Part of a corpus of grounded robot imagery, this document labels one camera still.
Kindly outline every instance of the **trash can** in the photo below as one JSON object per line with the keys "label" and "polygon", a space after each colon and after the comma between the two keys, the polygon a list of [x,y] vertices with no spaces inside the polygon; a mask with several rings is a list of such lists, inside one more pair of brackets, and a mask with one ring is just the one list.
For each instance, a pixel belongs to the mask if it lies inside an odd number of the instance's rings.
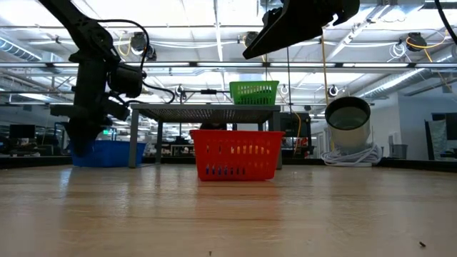
{"label": "trash can", "polygon": [[408,145],[390,145],[391,158],[406,159],[408,156]]}

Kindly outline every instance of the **fluorescent light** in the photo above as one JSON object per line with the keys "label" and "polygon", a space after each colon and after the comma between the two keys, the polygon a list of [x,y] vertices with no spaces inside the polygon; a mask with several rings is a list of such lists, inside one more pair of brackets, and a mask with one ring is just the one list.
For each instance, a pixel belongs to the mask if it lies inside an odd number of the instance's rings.
{"label": "fluorescent light", "polygon": [[73,103],[49,103],[50,105],[73,105]]}
{"label": "fluorescent light", "polygon": [[128,125],[129,123],[128,122],[125,122],[125,121],[113,121],[115,124],[119,124],[119,125]]}
{"label": "fluorescent light", "polygon": [[14,104],[14,105],[46,105],[47,103],[43,103],[43,102],[8,102],[8,104]]}
{"label": "fluorescent light", "polygon": [[253,62],[199,62],[197,66],[201,67],[262,67],[262,63],[253,63]]}
{"label": "fluorescent light", "polygon": [[1,68],[46,68],[43,63],[2,63]]}
{"label": "fluorescent light", "polygon": [[30,99],[40,100],[40,101],[50,101],[52,98],[48,96],[43,96],[41,94],[19,94],[20,96],[28,97]]}
{"label": "fluorescent light", "polygon": [[[270,64],[271,67],[287,67],[287,66],[290,66],[290,67],[311,67],[311,68],[319,68],[319,67],[322,67],[323,68],[323,63],[290,63],[289,65],[287,65],[287,63],[271,63]],[[326,67],[334,67],[335,64],[332,64],[332,63],[329,63],[329,64],[326,64]]]}
{"label": "fluorescent light", "polygon": [[443,64],[443,63],[416,64],[416,68],[457,68],[457,64]]}
{"label": "fluorescent light", "polygon": [[[130,66],[140,66],[139,62],[128,62]],[[188,62],[146,62],[143,67],[175,67],[175,66],[190,66]]]}
{"label": "fluorescent light", "polygon": [[62,68],[71,68],[71,67],[79,67],[79,64],[74,63],[65,63],[65,64],[53,64],[55,67],[62,67]]}
{"label": "fluorescent light", "polygon": [[376,64],[376,63],[359,63],[359,64],[343,64],[343,67],[349,68],[395,68],[395,67],[407,67],[409,64]]}

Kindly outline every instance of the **white cable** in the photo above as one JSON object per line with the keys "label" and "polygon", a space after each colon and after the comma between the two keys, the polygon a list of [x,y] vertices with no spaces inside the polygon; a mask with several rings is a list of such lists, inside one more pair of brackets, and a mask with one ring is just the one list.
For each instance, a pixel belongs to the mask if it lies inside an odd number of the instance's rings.
{"label": "white cable", "polygon": [[372,166],[378,164],[382,158],[382,148],[375,143],[358,153],[344,155],[341,151],[335,150],[321,154],[321,159],[328,166]]}

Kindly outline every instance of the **ceiling light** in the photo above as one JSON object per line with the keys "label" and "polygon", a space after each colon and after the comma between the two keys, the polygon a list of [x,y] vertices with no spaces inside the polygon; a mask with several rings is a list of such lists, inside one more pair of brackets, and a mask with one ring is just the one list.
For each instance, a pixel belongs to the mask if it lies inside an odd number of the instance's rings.
{"label": "ceiling light", "polygon": [[47,103],[43,103],[43,102],[8,102],[8,104],[13,104],[13,105],[46,105]]}
{"label": "ceiling light", "polygon": [[19,94],[20,96],[28,97],[30,99],[40,100],[40,101],[50,101],[53,100],[48,96],[44,96],[41,94]]}
{"label": "ceiling light", "polygon": [[[141,63],[126,63],[130,66],[140,66]],[[148,62],[143,65],[143,67],[175,67],[175,66],[185,66],[188,67],[190,64],[188,62]]]}
{"label": "ceiling light", "polygon": [[128,122],[125,122],[125,121],[113,121],[113,122],[118,125],[128,125],[129,124]]}
{"label": "ceiling light", "polygon": [[328,96],[333,98],[336,95],[338,95],[338,88],[335,85],[333,85],[331,88],[328,89]]}
{"label": "ceiling light", "polygon": [[398,68],[398,67],[407,67],[409,64],[376,64],[376,63],[366,63],[366,64],[343,64],[345,68]]}
{"label": "ceiling light", "polygon": [[263,63],[253,62],[199,62],[197,66],[201,67],[262,67]]}
{"label": "ceiling light", "polygon": [[286,88],[286,85],[284,84],[283,87],[281,88],[281,93],[283,94],[288,94],[288,88]]}
{"label": "ceiling light", "polygon": [[43,63],[2,63],[1,68],[46,68],[46,64]]}
{"label": "ceiling light", "polygon": [[49,103],[51,105],[73,105],[73,103]]}
{"label": "ceiling light", "polygon": [[443,63],[416,64],[416,68],[457,68],[457,64],[443,64]]}
{"label": "ceiling light", "polygon": [[54,64],[54,66],[61,67],[61,68],[75,68],[75,67],[79,67],[79,64],[65,63],[65,64]]}
{"label": "ceiling light", "polygon": [[[316,68],[319,68],[319,67],[323,67],[323,63],[271,63],[270,64],[271,67],[287,67],[287,66],[290,66],[290,67],[304,67],[304,68],[307,68],[307,67],[316,67]],[[326,67],[327,68],[331,68],[331,67],[334,67],[335,64],[326,64]]]}

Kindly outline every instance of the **white wall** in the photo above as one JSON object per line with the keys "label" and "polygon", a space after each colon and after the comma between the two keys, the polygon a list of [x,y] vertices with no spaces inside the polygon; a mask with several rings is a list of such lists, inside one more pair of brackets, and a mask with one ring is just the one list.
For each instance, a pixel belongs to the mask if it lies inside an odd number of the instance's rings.
{"label": "white wall", "polygon": [[394,93],[388,96],[386,100],[374,101],[375,105],[371,107],[371,137],[374,142],[384,148],[384,157],[390,155],[388,147],[388,137],[393,136],[394,144],[401,144],[400,111],[398,108],[398,94]]}
{"label": "white wall", "polygon": [[449,97],[400,97],[401,139],[408,145],[408,160],[428,160],[425,121],[432,121],[432,113],[457,112]]}

